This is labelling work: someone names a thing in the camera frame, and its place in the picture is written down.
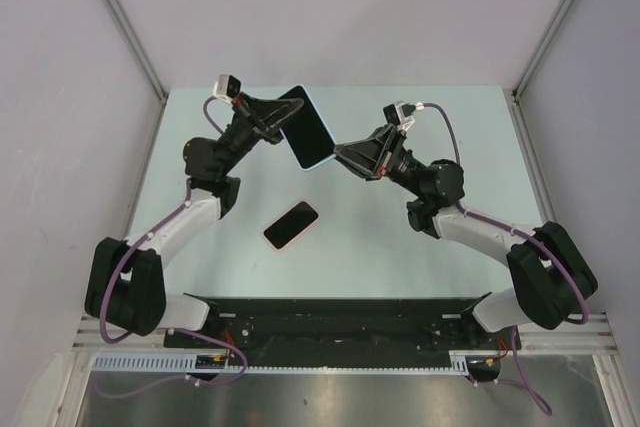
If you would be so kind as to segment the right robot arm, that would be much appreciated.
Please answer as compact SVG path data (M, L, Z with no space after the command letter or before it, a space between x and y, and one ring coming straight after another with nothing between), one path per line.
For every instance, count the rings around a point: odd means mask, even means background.
M405 148L405 140L386 125L364 140L337 145L334 153L356 176L387 178L415 195L406 205L413 230L469 247L508 269L511 288L475 301L471 317L461 323L463 340L484 348L504 328L532 322L553 330L563 322L586 323L586 301L598 282L567 230L552 221L541 227L508 223L463 206L463 168L448 159L425 165Z

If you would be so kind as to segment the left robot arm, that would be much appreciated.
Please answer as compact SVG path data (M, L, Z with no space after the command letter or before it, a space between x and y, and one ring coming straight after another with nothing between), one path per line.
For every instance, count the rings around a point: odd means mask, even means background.
M184 145L186 192L180 204L143 233L107 237L96 246L85 311L98 320L108 344L158 328L185 330L202 347L220 337L221 323L209 315L209 304L188 294L168 294L164 270L234 207L241 181L231 171L259 142L279 143L282 128L304 102L263 100L243 92L218 98L231 106L231 122L216 139L194 137Z

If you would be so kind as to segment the right aluminium frame post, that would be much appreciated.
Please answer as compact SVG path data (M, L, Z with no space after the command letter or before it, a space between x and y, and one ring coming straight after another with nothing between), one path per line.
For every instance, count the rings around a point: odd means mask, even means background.
M539 70L561 27L567 21L569 14L577 5L578 0L560 0L554 9L543 34L529 56L523 71L515 85L511 88L511 95L515 101L520 101L530 82Z

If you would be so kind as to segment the aluminium frame post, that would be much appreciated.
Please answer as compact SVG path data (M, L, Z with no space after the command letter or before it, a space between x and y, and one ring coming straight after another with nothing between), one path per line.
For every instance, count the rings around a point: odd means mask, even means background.
M101 0L106 11L111 17L116 29L128 48L134 62L140 69L147 85L154 93L161 106L165 106L168 91L163 86L160 76L155 69L151 58L144 47L138 32L136 31L121 0Z
M567 21L569 14L577 5L578 0L560 0L554 9L543 34L529 56L523 71L515 85L511 88L511 95L515 101L520 101L530 82L539 70L561 27Z

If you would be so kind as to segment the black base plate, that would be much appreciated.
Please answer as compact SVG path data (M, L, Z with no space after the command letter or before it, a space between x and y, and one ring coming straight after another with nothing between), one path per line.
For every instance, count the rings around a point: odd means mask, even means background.
M473 298L207 298L207 338L229 340L250 360L359 363L397 354L496 353L520 343L504 328L485 332Z

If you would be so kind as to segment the left aluminium frame post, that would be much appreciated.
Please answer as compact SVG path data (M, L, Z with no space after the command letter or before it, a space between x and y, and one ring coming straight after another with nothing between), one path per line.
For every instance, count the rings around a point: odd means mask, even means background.
M161 106L165 106L168 91L163 86L160 76L155 69L151 58L144 47L138 32L136 31L121 0L101 0L106 11L111 17L116 29L128 48L134 62L140 69L147 85L154 93Z

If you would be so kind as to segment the aluminium cross rail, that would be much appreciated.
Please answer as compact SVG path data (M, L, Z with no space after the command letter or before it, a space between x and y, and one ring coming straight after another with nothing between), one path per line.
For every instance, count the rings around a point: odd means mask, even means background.
M79 324L73 347L101 350L104 348L129 351L158 350L163 348L165 331L156 330L147 336L132 334L117 344L106 344L99 330L99 321L84 316ZM562 323L553 331L544 330L533 323L519 327L520 339L526 353L531 355L608 355L617 354L618 347L611 327L604 315L595 315L586 324Z

